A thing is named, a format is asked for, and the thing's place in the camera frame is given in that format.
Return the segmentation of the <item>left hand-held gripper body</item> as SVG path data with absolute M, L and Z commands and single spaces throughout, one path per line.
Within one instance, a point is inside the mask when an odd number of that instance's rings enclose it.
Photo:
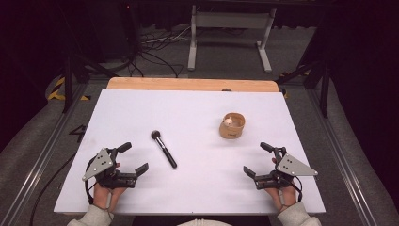
M 100 186 L 107 188 L 130 187 L 136 185 L 138 178 L 135 173 L 121 173 L 117 170 L 118 156 L 117 148 L 101 148 L 96 155 L 88 162 L 88 166 L 84 176 L 83 182 L 87 182 L 94 177 Z

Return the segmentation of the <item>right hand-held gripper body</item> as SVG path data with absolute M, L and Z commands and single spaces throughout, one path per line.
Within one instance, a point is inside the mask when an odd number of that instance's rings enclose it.
M 284 147 L 274 148 L 275 151 L 272 154 L 276 159 L 275 169 L 267 175 L 256 175 L 254 182 L 257 189 L 291 186 L 293 179 L 297 176 L 316 176 L 318 174 L 315 169 L 288 154 Z

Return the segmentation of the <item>person's right hand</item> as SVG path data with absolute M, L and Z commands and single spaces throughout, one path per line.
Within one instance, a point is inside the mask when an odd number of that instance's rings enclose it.
M 277 188 L 266 188 L 265 191 L 270 195 L 275 207 L 279 212 L 296 204 L 296 190 L 292 186 Z

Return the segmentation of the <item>person's left hand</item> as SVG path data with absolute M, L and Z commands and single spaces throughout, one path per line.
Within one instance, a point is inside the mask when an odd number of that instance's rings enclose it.
M 99 184 L 94 186 L 93 204 L 108 212 L 113 212 L 120 196 L 126 191 L 126 187 L 109 189 Z

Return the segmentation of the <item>black makeup brush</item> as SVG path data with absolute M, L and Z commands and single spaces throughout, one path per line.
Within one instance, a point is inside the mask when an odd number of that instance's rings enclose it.
M 174 160 L 174 158 L 172 157 L 172 155 L 170 154 L 170 152 L 169 152 L 168 148 L 166 147 L 165 143 L 162 141 L 160 132 L 157 131 L 157 130 L 152 131 L 151 132 L 151 137 L 157 143 L 157 145 L 160 147 L 160 149 L 164 153 L 165 157 L 167 158 L 169 164 L 174 169 L 176 169 L 178 167 L 178 165 L 177 165 L 176 161 Z

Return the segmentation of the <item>tan round cup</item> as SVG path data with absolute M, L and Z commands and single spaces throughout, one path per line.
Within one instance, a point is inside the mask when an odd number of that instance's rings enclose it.
M 231 126 L 226 126 L 223 123 L 223 120 L 228 117 L 232 117 L 233 123 Z M 236 112 L 228 113 L 223 117 L 219 125 L 219 134 L 225 139 L 237 139 L 242 136 L 245 125 L 246 119 L 242 114 Z

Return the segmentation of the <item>white table mat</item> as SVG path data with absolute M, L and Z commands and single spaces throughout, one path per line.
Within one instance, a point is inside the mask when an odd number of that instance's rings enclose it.
M 219 134 L 223 117 L 231 112 L 246 119 L 237 139 Z M 154 130 L 160 132 L 176 169 L 152 139 Z M 82 177 L 89 159 L 101 148 L 125 142 L 133 147 L 118 156 L 120 171 L 149 164 L 116 208 L 119 214 L 134 216 L 272 214 L 271 199 L 256 188 L 243 166 L 258 174 L 274 168 L 273 155 L 260 147 L 261 142 L 284 147 L 300 161 L 307 159 L 279 92 L 104 89 L 56 201 L 56 212 L 87 211 Z

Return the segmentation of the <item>black tripod stand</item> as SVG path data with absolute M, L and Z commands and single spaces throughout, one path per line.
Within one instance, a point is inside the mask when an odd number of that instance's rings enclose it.
M 303 81 L 305 89 L 315 89 L 321 84 L 321 93 L 319 98 L 319 107 L 324 118 L 327 117 L 327 96 L 329 88 L 329 68 L 327 58 L 323 52 L 317 52 L 308 47 L 296 69 L 290 73 L 283 73 L 277 80 L 278 85 L 282 85 L 301 74 L 308 73 Z
M 65 54 L 64 58 L 64 73 L 65 76 L 65 103 L 63 112 L 67 113 L 72 107 L 75 100 L 73 97 L 72 78 L 75 77 L 77 82 L 80 84 L 86 84 L 89 80 L 88 69 L 86 65 L 89 65 L 95 71 L 106 75 L 107 77 L 117 77 L 115 73 L 112 73 L 99 63 L 89 59 L 82 54 L 77 54 L 73 51 L 69 51 Z

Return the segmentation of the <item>yellow black hazard tape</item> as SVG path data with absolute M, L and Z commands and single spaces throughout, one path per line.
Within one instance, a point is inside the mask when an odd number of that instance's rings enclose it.
M 65 84 L 65 77 L 64 76 L 60 76 L 53 89 L 50 91 L 50 94 L 48 95 L 47 99 L 48 100 L 61 100 L 61 101 L 65 101 L 66 100 L 66 96 L 64 94 L 60 93 L 60 89 L 61 87 Z

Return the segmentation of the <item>aluminium floor rail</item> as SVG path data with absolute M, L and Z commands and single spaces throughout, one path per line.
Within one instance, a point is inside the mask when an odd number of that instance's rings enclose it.
M 339 171 L 343 177 L 346 188 L 349 192 L 349 195 L 352 199 L 353 204 L 355 205 L 358 215 L 362 221 L 363 226 L 377 226 L 375 216 L 372 213 L 370 206 L 368 205 L 365 196 L 362 192 L 358 177 L 356 176 L 353 168 L 350 166 L 347 161 L 343 148 L 333 130 L 333 127 L 328 118 L 324 116 L 322 113 L 321 101 L 318 98 L 317 92 L 313 89 L 307 89 L 308 96 L 310 98 L 312 107 L 316 111 L 317 118 L 322 124 L 322 127 L 327 134 L 327 139 L 332 148 L 332 155 L 334 157 L 334 161 L 339 168 Z
M 72 92 L 71 103 L 65 113 L 61 113 L 55 128 L 47 139 L 40 155 L 35 164 L 28 172 L 22 187 L 14 199 L 12 205 L 8 209 L 5 217 L 0 222 L 0 226 L 14 226 L 15 222 L 21 215 L 34 189 L 36 188 L 41 175 L 44 173 L 50 158 L 52 157 L 55 147 L 59 141 L 62 131 L 64 130 L 68 120 L 70 119 L 74 109 L 76 108 L 81 96 L 84 94 L 87 84 L 77 84 Z

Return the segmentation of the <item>white metal stand frame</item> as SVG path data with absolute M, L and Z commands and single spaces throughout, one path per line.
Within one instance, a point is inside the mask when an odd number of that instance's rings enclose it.
M 263 39 L 256 42 L 256 47 L 266 73 L 272 72 L 272 67 L 265 47 L 276 17 L 277 10 L 272 8 L 267 13 L 237 13 L 237 12 L 203 12 L 196 5 L 191 9 L 191 39 L 188 54 L 187 69 L 196 69 L 197 28 L 240 28 L 262 29 Z

